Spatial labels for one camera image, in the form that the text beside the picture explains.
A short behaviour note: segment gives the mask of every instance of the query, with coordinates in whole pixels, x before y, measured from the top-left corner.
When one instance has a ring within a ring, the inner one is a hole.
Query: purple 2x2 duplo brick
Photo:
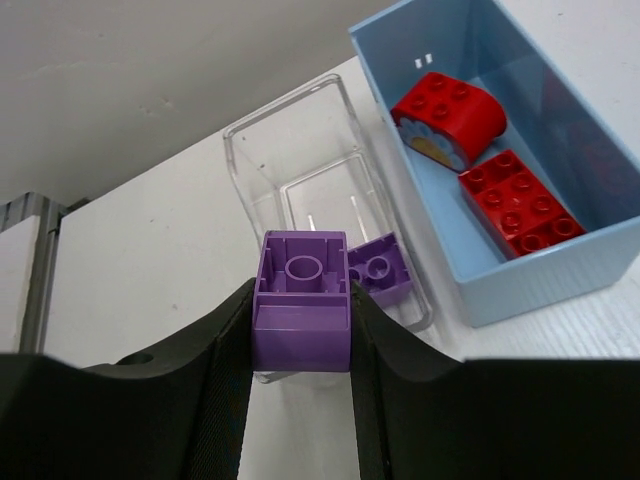
[[[349,250],[347,257],[349,277],[380,308],[400,303],[411,292],[413,282],[393,232]]]
[[[348,268],[344,232],[267,232],[253,295],[255,370],[349,371]]]

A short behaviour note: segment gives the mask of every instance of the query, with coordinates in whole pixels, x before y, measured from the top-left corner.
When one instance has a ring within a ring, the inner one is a hole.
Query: transparent plastic box
[[[345,231],[349,248],[393,231],[414,286],[385,311],[411,331],[429,326],[431,304],[338,75],[323,76],[232,124],[224,143],[258,247],[267,230]]]

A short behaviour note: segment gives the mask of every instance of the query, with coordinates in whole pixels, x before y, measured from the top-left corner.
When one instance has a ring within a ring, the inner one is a hole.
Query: blue storage box
[[[624,274],[640,251],[638,164],[500,5],[404,1],[351,34],[471,325],[606,287]],[[464,202],[456,174],[406,147],[389,115],[431,70],[500,101],[509,126],[480,161],[513,149],[586,235],[516,260],[502,255]],[[423,214],[412,221],[423,221]]]

